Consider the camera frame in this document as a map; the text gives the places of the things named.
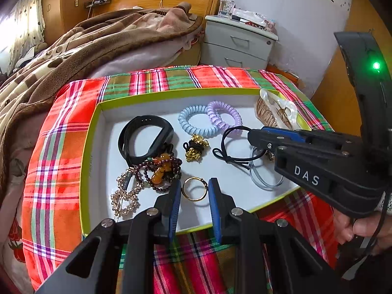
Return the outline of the person's right hand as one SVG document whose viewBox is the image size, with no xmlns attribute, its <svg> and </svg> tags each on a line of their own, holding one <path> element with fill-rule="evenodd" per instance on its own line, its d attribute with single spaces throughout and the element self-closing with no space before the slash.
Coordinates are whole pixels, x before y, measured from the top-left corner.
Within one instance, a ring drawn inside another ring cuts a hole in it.
<svg viewBox="0 0 392 294">
<path fill-rule="evenodd" d="M 380 222 L 381 213 L 375 212 L 367 218 L 360 218 L 353 224 L 350 218 L 340 211 L 333 210 L 334 236 L 340 244 L 350 242 L 353 237 L 371 237 L 376 231 Z M 391 216 L 386 215 L 384 223 L 377 234 L 377 243 L 373 248 L 372 254 L 377 255 L 391 247 L 392 241 Z"/>
</svg>

